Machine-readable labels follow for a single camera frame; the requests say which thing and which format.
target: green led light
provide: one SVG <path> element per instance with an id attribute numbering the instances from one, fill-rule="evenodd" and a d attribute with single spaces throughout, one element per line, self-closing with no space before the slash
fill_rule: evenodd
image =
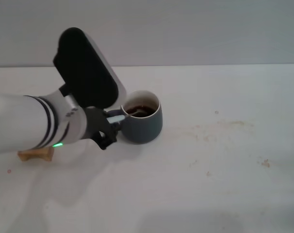
<path id="1" fill-rule="evenodd" d="M 54 144 L 52 147 L 60 147 L 62 145 L 63 145 L 63 143 L 61 142 L 61 143 L 58 143 L 58 144 Z"/>

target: wooden block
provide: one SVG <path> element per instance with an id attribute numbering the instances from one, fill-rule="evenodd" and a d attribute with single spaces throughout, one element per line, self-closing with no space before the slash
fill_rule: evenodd
<path id="1" fill-rule="evenodd" d="M 46 147 L 37 150 L 19 151 L 17 154 L 21 161 L 28 161 L 29 159 L 39 158 L 51 162 L 54 153 L 53 147 Z"/>

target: white tabletop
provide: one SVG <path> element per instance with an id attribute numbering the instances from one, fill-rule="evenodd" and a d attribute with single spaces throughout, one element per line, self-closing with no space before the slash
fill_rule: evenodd
<path id="1" fill-rule="evenodd" d="M 51 163 L 0 155 L 0 233 L 294 233 L 294 65 L 114 70 L 158 95 L 161 135 L 82 140 Z M 62 83 L 54 68 L 0 68 L 4 93 Z"/>

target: gray mug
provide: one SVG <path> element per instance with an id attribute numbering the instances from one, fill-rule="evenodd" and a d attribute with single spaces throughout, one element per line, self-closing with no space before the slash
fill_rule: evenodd
<path id="1" fill-rule="evenodd" d="M 149 107 L 155 112 L 146 117 L 129 116 L 127 110 L 137 106 Z M 143 144 L 155 139 L 162 129 L 162 108 L 158 97 L 150 91 L 135 91 L 128 95 L 119 110 L 108 112 L 110 116 L 125 115 L 121 124 L 123 135 L 131 142 Z"/>

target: coffee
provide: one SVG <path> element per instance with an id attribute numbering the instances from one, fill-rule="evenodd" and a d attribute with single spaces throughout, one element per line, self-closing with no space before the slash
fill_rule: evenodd
<path id="1" fill-rule="evenodd" d="M 138 113 L 132 115 L 133 117 L 148 117 L 148 116 L 154 114 L 156 112 L 156 110 L 149 108 L 147 106 L 140 105 L 140 106 L 135 106 L 133 108 L 130 108 L 130 109 L 126 110 L 126 112 L 128 114 L 133 114 L 135 112 L 138 112 Z"/>

